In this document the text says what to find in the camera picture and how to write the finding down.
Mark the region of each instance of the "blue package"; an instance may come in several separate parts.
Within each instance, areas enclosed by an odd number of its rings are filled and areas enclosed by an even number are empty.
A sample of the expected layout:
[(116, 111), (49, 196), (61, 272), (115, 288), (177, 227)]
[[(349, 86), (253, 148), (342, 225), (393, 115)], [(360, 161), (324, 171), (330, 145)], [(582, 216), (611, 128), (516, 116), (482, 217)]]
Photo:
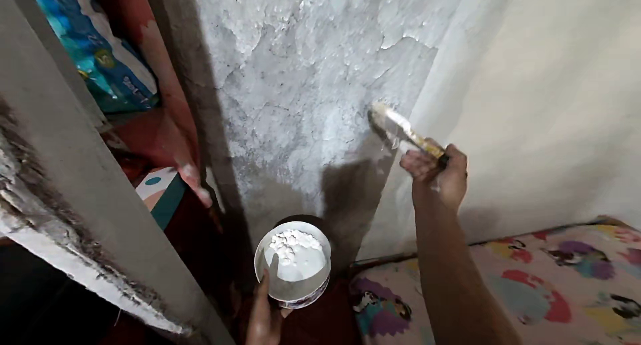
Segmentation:
[(95, 0), (36, 0), (104, 113), (158, 105), (156, 79)]

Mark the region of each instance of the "wall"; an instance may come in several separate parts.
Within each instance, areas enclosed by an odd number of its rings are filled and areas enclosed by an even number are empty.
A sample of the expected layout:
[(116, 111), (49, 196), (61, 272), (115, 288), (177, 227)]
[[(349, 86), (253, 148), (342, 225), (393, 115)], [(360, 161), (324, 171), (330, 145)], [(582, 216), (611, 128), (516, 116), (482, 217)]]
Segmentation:
[(355, 258), (392, 159), (369, 104), (409, 115), (459, 1), (162, 0), (213, 173), (253, 245), (307, 213)]
[[(410, 119), (469, 155), (469, 242), (641, 224), (640, 39), (641, 0), (461, 1)], [(359, 258), (415, 249), (410, 185), (392, 170)]]

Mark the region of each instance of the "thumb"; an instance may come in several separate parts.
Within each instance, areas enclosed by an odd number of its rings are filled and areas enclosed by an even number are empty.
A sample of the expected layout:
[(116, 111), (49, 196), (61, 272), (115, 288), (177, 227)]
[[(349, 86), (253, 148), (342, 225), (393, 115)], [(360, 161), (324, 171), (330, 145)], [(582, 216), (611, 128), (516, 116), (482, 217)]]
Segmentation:
[(447, 161), (446, 171), (460, 172), (464, 174), (467, 171), (467, 156), (456, 148), (456, 145), (449, 144), (445, 149), (445, 153), (449, 156)]

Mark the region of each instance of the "textured plaster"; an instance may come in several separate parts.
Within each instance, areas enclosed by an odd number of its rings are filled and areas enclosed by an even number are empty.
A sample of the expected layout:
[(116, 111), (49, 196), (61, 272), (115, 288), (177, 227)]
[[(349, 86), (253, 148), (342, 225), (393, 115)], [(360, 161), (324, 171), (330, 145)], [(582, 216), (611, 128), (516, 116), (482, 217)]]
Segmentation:
[(392, 159), (369, 104), (410, 113), (460, 0), (163, 1), (214, 175), (238, 192), (252, 243), (307, 213), (358, 248)]

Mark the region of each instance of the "forearm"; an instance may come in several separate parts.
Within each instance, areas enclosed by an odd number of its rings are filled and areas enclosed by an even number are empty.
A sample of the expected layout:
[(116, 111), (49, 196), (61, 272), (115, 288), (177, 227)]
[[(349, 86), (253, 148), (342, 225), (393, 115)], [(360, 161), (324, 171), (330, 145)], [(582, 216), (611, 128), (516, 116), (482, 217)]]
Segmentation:
[(415, 187), (421, 287), (437, 344), (520, 344), (470, 257), (456, 213), (426, 185)]

